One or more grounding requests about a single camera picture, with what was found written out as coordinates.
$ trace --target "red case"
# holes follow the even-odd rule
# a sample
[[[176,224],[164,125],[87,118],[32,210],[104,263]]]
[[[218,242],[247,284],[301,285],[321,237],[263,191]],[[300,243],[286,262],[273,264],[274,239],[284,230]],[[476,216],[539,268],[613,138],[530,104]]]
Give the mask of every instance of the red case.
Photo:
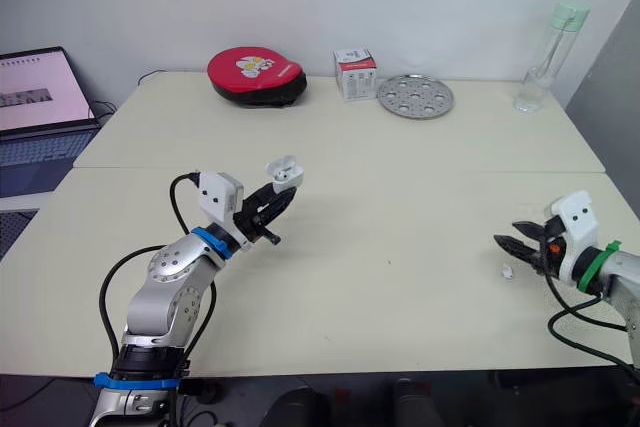
[[[282,107],[307,87],[300,64],[264,47],[235,47],[217,54],[207,73],[213,88],[240,104]]]

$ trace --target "cartoon sticker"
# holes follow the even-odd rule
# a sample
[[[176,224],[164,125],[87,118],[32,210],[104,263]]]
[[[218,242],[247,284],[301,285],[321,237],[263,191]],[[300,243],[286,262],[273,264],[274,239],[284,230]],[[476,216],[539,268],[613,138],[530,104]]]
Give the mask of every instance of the cartoon sticker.
[[[275,64],[273,60],[262,57],[243,57],[236,62],[236,65],[242,69],[242,75],[252,79],[260,75],[263,70],[270,69],[273,64]]]

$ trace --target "green bottle cap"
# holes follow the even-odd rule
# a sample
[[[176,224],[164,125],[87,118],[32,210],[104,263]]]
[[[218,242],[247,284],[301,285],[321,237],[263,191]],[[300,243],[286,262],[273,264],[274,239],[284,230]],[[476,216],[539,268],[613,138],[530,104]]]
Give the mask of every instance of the green bottle cap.
[[[590,11],[591,9],[585,5],[561,2],[553,9],[551,25],[567,32],[577,32],[582,28]]]

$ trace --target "white box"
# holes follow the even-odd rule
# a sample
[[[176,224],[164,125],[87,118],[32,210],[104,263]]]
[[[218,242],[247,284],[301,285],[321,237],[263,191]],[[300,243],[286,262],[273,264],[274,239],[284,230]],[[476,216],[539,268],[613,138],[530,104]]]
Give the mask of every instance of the white box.
[[[346,101],[376,98],[376,62],[367,49],[334,50],[336,82]]]

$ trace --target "table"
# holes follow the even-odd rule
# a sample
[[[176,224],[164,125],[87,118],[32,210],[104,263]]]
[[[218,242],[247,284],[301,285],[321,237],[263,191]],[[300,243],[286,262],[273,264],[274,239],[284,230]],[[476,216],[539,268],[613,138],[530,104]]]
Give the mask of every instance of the table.
[[[269,157],[254,152],[228,171],[247,192]],[[544,280],[504,254],[495,233],[514,220],[544,221],[560,195],[587,189],[612,239],[640,251],[640,222],[605,174],[434,173],[358,168],[317,158],[261,241],[217,277],[218,305],[192,355],[196,376],[355,371],[543,368],[599,364],[546,331],[558,310]],[[181,169],[74,169],[0,264],[0,371],[91,376],[108,370],[97,298],[119,258],[181,235],[167,190]],[[333,177],[331,172],[339,172]],[[197,192],[178,188],[187,223],[204,223]],[[149,256],[112,284],[121,332]],[[506,280],[503,265],[514,268]],[[583,299],[559,287],[569,301]],[[608,306],[596,315],[620,321]],[[573,320],[578,341],[629,360],[626,336]]]
[[[395,116],[377,101],[344,103],[332,78],[310,77],[299,105],[243,109],[204,73],[159,73],[144,82],[76,160],[76,167],[231,170],[295,153],[336,175],[362,163],[409,170],[603,172],[560,105],[535,114],[512,106],[514,82],[451,81],[455,107],[428,121]]]

